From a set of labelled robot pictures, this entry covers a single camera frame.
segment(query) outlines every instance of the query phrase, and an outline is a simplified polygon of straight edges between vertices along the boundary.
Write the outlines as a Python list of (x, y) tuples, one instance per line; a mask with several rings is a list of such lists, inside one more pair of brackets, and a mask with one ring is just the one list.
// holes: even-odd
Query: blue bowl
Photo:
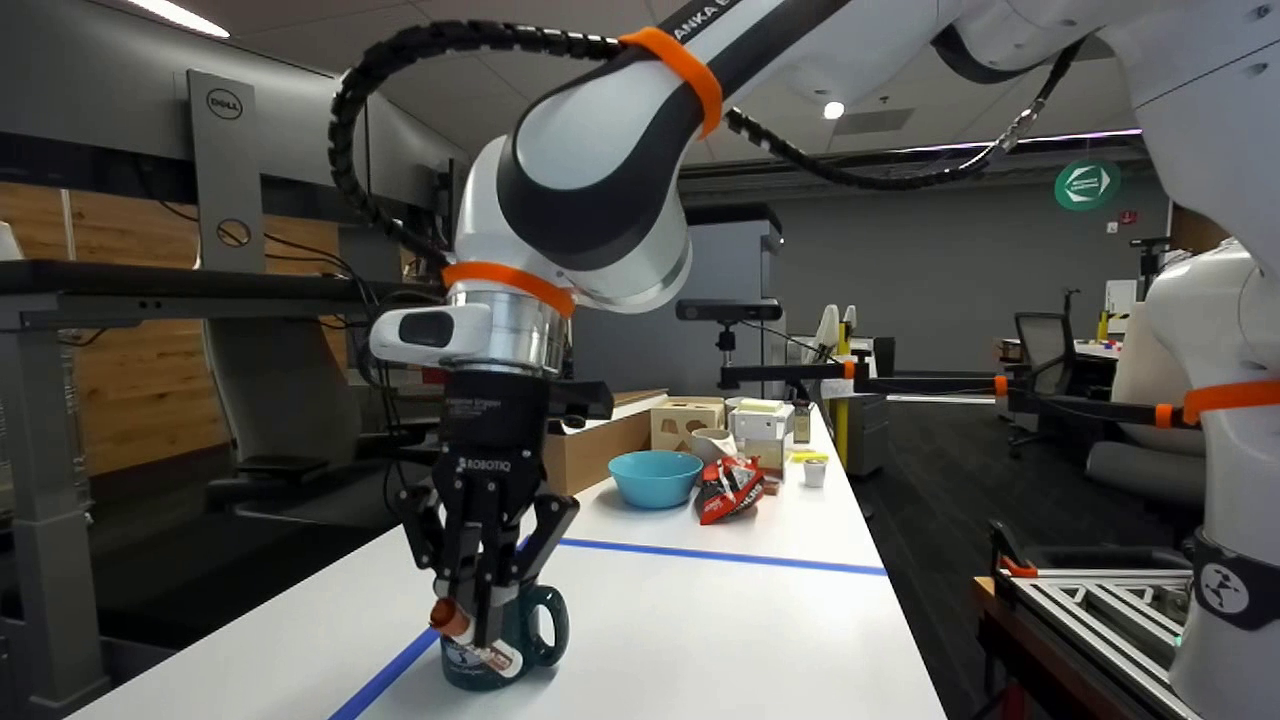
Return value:
[(687, 504), (690, 479), (700, 477), (704, 461), (687, 454), (626, 454), (608, 461), (617, 493), (633, 508), (679, 508)]

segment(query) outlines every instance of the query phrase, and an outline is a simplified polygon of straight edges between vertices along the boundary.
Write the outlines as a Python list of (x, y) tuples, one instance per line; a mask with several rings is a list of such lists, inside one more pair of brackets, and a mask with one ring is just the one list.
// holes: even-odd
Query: bottle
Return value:
[(809, 435), (811, 435), (811, 410), (809, 399), (794, 399), (793, 445), (809, 445)]

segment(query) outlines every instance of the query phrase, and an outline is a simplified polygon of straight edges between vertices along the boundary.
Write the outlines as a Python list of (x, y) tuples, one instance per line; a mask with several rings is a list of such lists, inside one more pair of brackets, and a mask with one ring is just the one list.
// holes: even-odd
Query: box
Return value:
[(667, 397), (653, 410), (653, 447), (687, 454), (687, 435), (729, 435), (721, 397)]
[(764, 472), (783, 472), (788, 464), (793, 403), (781, 399), (732, 399), (729, 433), (745, 458), (755, 458)]
[(574, 495), (608, 477), (608, 461), (646, 447), (653, 403), (655, 399), (633, 399), (633, 403), (619, 403), (612, 420), (573, 427), (567, 435), (546, 435), (544, 440), (546, 488), (559, 495)]

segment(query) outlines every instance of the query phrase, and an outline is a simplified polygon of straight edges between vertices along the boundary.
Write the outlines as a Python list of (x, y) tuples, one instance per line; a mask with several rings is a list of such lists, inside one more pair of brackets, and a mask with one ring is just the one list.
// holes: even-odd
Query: blue tape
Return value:
[[(676, 561), (711, 561), (711, 564), (761, 564), (761, 568), (801, 568), (801, 574), (843, 574), (843, 578), (885, 578), (874, 564), (826, 564), (794, 558), (745, 558), (745, 553), (704, 553), (704, 547), (667, 547), (667, 546), (612, 546), (565, 537), (565, 547), (589, 553), (626, 553), (626, 558), (676, 558)], [(386, 669), (381, 669), (330, 720), (359, 720), (420, 657), (435, 650), (435, 631), (414, 636)]]
[(330, 720), (363, 715), (420, 657), (430, 652), (438, 636), (429, 630), (420, 631), (386, 669), (381, 669)]
[(582, 537), (565, 537), (559, 546), (565, 547), (592, 547), (592, 553), (711, 561), (711, 564), (761, 564), (761, 568), (801, 568), (801, 574), (889, 578), (874, 564), (826, 564), (826, 561), (794, 561), (794, 558), (745, 558), (745, 553), (704, 553), (704, 547), (667, 547), (667, 546), (612, 546), (612, 542), (582, 542)]

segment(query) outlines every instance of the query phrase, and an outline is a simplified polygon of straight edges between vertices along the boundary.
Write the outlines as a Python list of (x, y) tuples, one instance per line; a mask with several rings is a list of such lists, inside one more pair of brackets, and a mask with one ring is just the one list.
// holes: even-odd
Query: ceiling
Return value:
[[(344, 72), (359, 51), (394, 29), (430, 21), (536, 21), (582, 34), (626, 34), (664, 21), (679, 0), (188, 0), (221, 21), (236, 48), (310, 72)], [(516, 113), (589, 64), (546, 57), (472, 51), (414, 64), (386, 80), (390, 96), (420, 123), (435, 129), (461, 154), (511, 129)], [(846, 121), (820, 121), (820, 96), (788, 83), (761, 83), (737, 103), (802, 154), (921, 149), (995, 135), (1041, 88), (1044, 72), (979, 88), (949, 72), (937, 51), (894, 72)], [(1070, 70), (1041, 135), (1127, 129), (1122, 78), (1112, 57)], [(761, 149), (716, 132), (690, 145), (690, 163), (761, 161)]]

